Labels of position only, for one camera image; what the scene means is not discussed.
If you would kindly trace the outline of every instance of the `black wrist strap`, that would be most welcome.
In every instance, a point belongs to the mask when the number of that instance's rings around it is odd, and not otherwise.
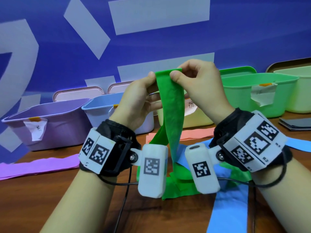
[[[247,171],[244,167],[229,151],[223,148],[223,144],[231,139],[246,123],[254,116],[253,113],[248,111],[235,109],[228,117],[221,121],[214,130],[214,138],[209,147],[215,147],[219,145],[222,148],[225,161],[235,167],[238,167],[242,171]],[[284,146],[282,149],[286,156],[286,161],[292,160],[293,155],[288,146]],[[278,157],[272,161],[268,166],[282,165],[284,164],[283,155],[280,153]]]
[[[111,120],[103,121],[96,129],[102,136],[116,142],[100,175],[118,176],[123,170],[132,166],[129,157],[132,154],[131,148],[141,149],[136,140],[136,134],[124,125]],[[79,165],[83,171],[89,171],[82,163]]]

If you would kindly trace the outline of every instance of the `purple fabric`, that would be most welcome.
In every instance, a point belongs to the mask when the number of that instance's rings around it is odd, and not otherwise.
[[[0,180],[78,168],[80,163],[78,155],[66,158],[38,159],[30,163],[0,163]]]

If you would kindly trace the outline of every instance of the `wooden table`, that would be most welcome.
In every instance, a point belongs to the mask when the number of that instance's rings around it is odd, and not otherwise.
[[[286,112],[283,118],[306,118],[311,114]],[[289,137],[311,140],[311,131],[290,132],[278,125],[278,119],[271,119]],[[155,131],[160,127],[155,119]],[[182,142],[194,144],[206,139]],[[138,141],[145,144],[146,135],[139,135]],[[30,162],[40,158],[64,158],[80,151],[81,146],[55,150],[29,152],[19,162]],[[311,170],[311,154],[292,149],[294,157]],[[132,181],[136,180],[137,167],[133,167]],[[172,161],[168,173],[172,171]],[[37,176],[19,177],[0,181],[0,232],[39,232],[57,203],[60,201],[78,170],[69,170]],[[123,171],[118,182],[127,182],[129,170]],[[113,195],[105,231],[112,232],[121,208],[126,187],[117,186]],[[126,233],[174,233],[206,232],[211,217],[215,194],[184,196],[165,200],[146,198],[139,195],[137,186],[131,186],[118,232]],[[256,233],[285,232],[269,206],[258,194],[256,211]],[[252,188],[249,191],[248,232],[252,231],[254,200]]]

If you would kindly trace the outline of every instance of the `purple plastic bin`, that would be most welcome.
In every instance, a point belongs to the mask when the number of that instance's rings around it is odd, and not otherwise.
[[[81,107],[90,99],[52,102],[35,105],[2,119],[31,150],[54,149],[83,144],[92,125]],[[48,120],[41,141],[32,141],[24,120],[41,117]]]

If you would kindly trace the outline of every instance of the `forearm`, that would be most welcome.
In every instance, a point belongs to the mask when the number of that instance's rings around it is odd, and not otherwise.
[[[117,177],[105,177],[116,182]],[[115,187],[95,173],[79,171],[42,228],[42,233],[93,233],[102,230]]]
[[[268,184],[280,175],[282,166],[252,173],[256,184]],[[311,172],[297,160],[287,164],[283,180],[274,187],[259,189],[288,233],[311,229]]]

